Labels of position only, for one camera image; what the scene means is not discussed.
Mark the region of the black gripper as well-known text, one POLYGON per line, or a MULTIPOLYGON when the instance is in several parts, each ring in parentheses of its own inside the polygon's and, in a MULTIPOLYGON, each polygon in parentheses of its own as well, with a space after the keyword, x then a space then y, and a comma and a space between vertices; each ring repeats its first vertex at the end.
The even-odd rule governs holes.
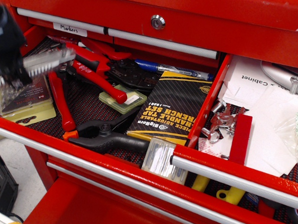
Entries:
POLYGON ((15 89, 22 89, 32 83, 20 52, 25 42, 21 29, 7 7, 0 5, 0 70, 5 72, 5 81, 15 89))

